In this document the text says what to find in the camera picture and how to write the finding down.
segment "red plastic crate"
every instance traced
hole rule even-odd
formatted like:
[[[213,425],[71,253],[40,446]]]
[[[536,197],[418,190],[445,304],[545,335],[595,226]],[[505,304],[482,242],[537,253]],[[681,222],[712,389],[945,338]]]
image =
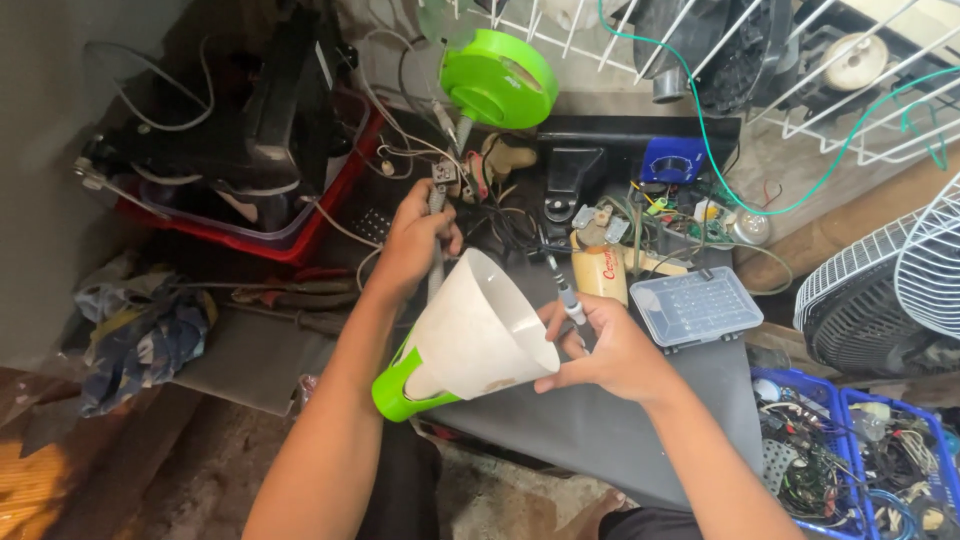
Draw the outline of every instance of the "red plastic crate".
[[[379,110],[375,107],[371,107],[371,115],[367,121],[367,127],[356,142],[356,150],[350,153],[347,162],[344,164],[344,168],[341,169],[340,174],[337,175],[337,179],[333,181],[333,184],[330,185],[320,199],[321,207],[331,216],[336,215],[336,209],[344,203],[353,190],[354,181],[363,173],[365,164],[360,153],[364,156],[369,156],[376,150],[377,134],[380,132],[382,126],[383,115],[380,114]],[[223,244],[237,251],[292,264],[294,266],[303,266],[307,263],[307,260],[316,251],[320,240],[324,237],[327,230],[330,229],[330,224],[324,216],[318,211],[315,211],[307,220],[306,225],[303,226],[303,229],[300,231],[300,236],[298,236],[294,245],[290,249],[281,251],[251,244],[241,238],[231,236],[223,231],[212,230],[203,224],[187,219],[178,217],[170,220],[162,219],[123,198],[118,199],[115,208],[117,211],[128,215],[136,221],[155,229],[181,231],[197,236],[198,238]]]

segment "dish rack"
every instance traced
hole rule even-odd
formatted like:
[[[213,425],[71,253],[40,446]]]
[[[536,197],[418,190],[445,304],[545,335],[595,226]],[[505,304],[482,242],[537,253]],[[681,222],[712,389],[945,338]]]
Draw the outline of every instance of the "dish rack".
[[[589,12],[596,13],[596,0],[566,4],[577,6],[573,24],[567,25],[570,30],[564,30],[549,16],[543,16],[543,3],[550,0],[508,0],[502,7],[499,0],[485,1],[492,4],[490,12],[471,0],[447,0],[454,6],[455,13],[462,13],[458,15],[460,18],[473,17],[471,22],[477,27],[489,27],[526,39],[551,61],[557,72],[564,69],[555,62],[558,52],[560,61],[572,57],[595,61],[596,77],[591,84],[603,90],[638,91],[631,86],[644,81],[643,76],[653,60],[637,70],[632,58],[632,39],[615,36],[601,24],[578,29],[581,18],[587,17]],[[655,1],[667,0],[630,0],[619,10],[619,20],[607,20],[612,20],[610,24],[617,32],[632,34],[633,25],[627,22],[631,14],[643,3]],[[684,17],[692,16],[693,8],[714,1],[687,0],[663,36],[648,37],[667,41]],[[743,13],[732,25],[728,24],[702,61],[689,66],[694,78],[717,58],[724,45],[750,20],[752,13],[779,0],[733,1],[742,1]],[[466,9],[462,6],[464,3],[468,3]],[[823,154],[839,151],[849,138],[848,150],[856,154],[859,165],[878,161],[900,163],[927,153],[943,153],[948,144],[960,138],[960,101],[957,101],[960,100],[960,68],[915,83],[930,73],[960,65],[960,0],[807,0],[799,6],[793,13],[792,30],[786,37],[788,51],[784,54],[801,51],[801,61],[807,40],[811,38],[810,30],[827,24],[828,19],[832,21],[838,12],[855,13],[858,20],[868,21],[870,26],[858,29],[856,38],[843,42],[819,64],[809,66],[797,83],[767,100],[762,107],[751,103],[741,110],[737,115],[741,115],[747,125],[757,122],[775,124],[780,126],[783,139],[795,135],[813,137],[819,141]],[[810,85],[847,53],[876,44],[878,39],[890,47],[889,61],[866,85],[825,108],[812,110],[805,105],[791,105],[782,110],[797,103]],[[909,54],[897,55],[897,51],[908,51]],[[654,56],[666,54],[669,53],[658,47]],[[895,99],[883,99],[892,90],[910,83],[915,84],[901,89]],[[876,109],[863,122],[857,123],[856,120],[871,106]]]

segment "blue plastic basket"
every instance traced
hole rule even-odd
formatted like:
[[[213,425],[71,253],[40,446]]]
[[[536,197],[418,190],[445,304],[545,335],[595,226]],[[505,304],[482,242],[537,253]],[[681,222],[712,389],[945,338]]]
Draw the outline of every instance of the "blue plastic basket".
[[[831,420],[837,421],[838,424],[843,422],[844,415],[843,408],[840,405],[839,392],[837,392],[836,387],[827,380],[812,377],[796,369],[782,370],[758,367],[750,368],[750,376],[752,379],[771,380],[778,386],[790,386],[804,395],[804,397],[829,411]],[[841,473],[844,479],[863,481],[863,467],[857,468],[853,464],[851,456],[852,447],[843,431],[840,430],[835,434],[828,434],[827,447],[831,452],[846,460],[852,467],[850,472],[857,476],[857,478],[851,479],[848,475]],[[853,508],[857,514],[860,513],[860,508],[865,508],[864,500],[860,496],[860,489],[858,489],[855,484],[851,485],[850,493],[844,502],[846,503],[846,507]],[[810,530],[815,530],[839,540],[863,540],[864,538],[871,540],[873,537],[870,535],[869,527],[873,523],[873,520],[871,520],[870,517],[870,515],[857,515],[854,519],[849,519],[846,524],[839,528],[825,528],[798,519],[793,521],[800,527],[809,528]]]
[[[844,423],[847,426],[852,425],[850,405],[867,402],[887,404],[894,410],[902,410],[903,412],[915,414],[926,421],[926,424],[930,427],[930,433],[937,439],[938,444],[933,454],[937,457],[937,462],[940,464],[940,474],[931,475],[928,480],[930,483],[930,495],[938,501],[947,501],[952,504],[954,510],[957,510],[957,519],[960,519],[960,509],[957,508],[958,503],[960,503],[960,478],[958,478],[956,466],[953,465],[953,457],[947,451],[944,429],[940,425],[940,422],[929,412],[916,408],[911,404],[883,396],[864,394],[851,388],[844,388],[840,391],[840,404],[843,406]],[[863,471],[863,459],[860,457],[860,452],[857,449],[856,434],[849,431],[847,437],[849,439],[848,444],[851,445],[853,449],[853,460],[856,462],[856,468],[858,471]],[[871,536],[868,540],[881,540],[880,533],[876,530],[876,523],[873,519],[873,505],[869,501],[867,501],[865,509],[869,513],[868,517],[871,523]]]

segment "electric fan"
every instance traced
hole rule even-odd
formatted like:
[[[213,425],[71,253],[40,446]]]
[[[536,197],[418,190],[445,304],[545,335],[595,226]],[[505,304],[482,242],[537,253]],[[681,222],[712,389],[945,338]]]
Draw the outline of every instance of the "electric fan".
[[[929,206],[806,279],[794,326],[814,360],[880,379],[960,370],[960,174]]]

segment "white wire rack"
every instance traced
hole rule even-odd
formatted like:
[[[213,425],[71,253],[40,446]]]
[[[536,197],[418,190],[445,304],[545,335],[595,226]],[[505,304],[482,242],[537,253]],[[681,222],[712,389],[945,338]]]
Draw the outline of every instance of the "white wire rack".
[[[894,286],[915,321],[960,338],[960,174],[923,210],[907,236]]]
[[[538,46],[542,52],[543,47],[539,47],[540,44],[562,48],[562,60],[566,59],[569,53],[593,59],[597,62],[598,75],[594,76],[596,78],[610,73],[611,70],[622,70],[635,75],[633,84],[636,85],[647,74],[655,56],[669,54],[657,47],[653,56],[637,69],[631,61],[630,39],[614,36],[600,25],[582,29],[584,21],[589,24],[589,19],[594,19],[595,22],[596,0],[509,0],[499,16],[480,10],[471,0],[447,1],[455,5],[455,11],[461,11],[461,4],[469,2],[469,16],[485,17],[485,24],[489,24],[490,28],[520,34],[528,42]],[[608,1],[612,5],[625,3],[625,0]],[[683,0],[629,0],[629,3],[626,3],[625,16],[611,24],[617,32],[632,34],[633,25],[626,21],[640,2],[666,1]],[[679,16],[663,36],[648,37],[669,42],[681,20],[686,16],[695,16],[689,12],[698,2],[711,1],[714,0],[686,0]],[[723,33],[707,56],[697,65],[690,65],[693,76],[697,77],[708,66],[752,12],[763,2],[771,1],[773,0],[752,0],[742,16]],[[747,110],[744,115],[748,125],[759,121],[771,122],[781,126],[780,136],[784,139],[797,134],[811,136],[819,140],[822,153],[835,152],[846,143],[856,120],[871,103],[876,103],[882,96],[888,95],[897,85],[960,64],[960,0],[807,0],[810,1],[817,2],[815,9],[803,20],[797,21],[796,17],[794,18],[793,30],[788,37],[788,40],[799,41],[801,51],[804,50],[804,41],[809,38],[809,30],[829,24],[837,10],[859,13],[859,20],[867,21],[865,24],[871,25],[859,38],[852,39],[836,49],[830,58],[819,59],[808,66],[803,76],[798,77],[792,87],[770,101],[768,106]],[[547,4],[564,2],[565,6],[576,6],[572,25],[567,25],[570,28],[567,31],[559,25],[545,24],[542,9]],[[492,0],[493,13],[497,12],[497,4],[498,0]],[[607,7],[605,2],[605,12],[608,11]],[[579,38],[577,35],[591,37]],[[893,54],[878,76],[863,87],[847,93],[845,97],[837,98],[829,107],[810,111],[804,105],[795,105],[801,94],[810,85],[817,84],[830,66],[844,59],[854,48],[868,43],[871,39],[882,37],[892,37],[892,40],[900,45],[899,50],[906,52]],[[555,71],[562,69],[556,64],[553,68]],[[872,102],[854,102],[867,92],[876,92],[878,89],[881,97]],[[960,138],[960,101],[954,104],[955,97],[960,98],[960,72],[951,72],[931,79],[929,86],[908,88],[900,92],[896,100],[884,101],[856,127],[849,150],[855,152],[857,163],[867,165],[877,161],[899,163],[942,149]],[[843,112],[843,108],[852,107],[851,103],[857,106],[857,110],[846,113],[837,121],[835,116]],[[787,106],[792,109],[781,110]],[[906,114],[910,114],[909,122],[903,121]]]
[[[794,328],[803,331],[809,308],[841,283],[888,258],[895,257],[923,211],[924,209],[919,209],[907,214],[882,229],[877,229],[860,238],[814,270],[797,291]]]

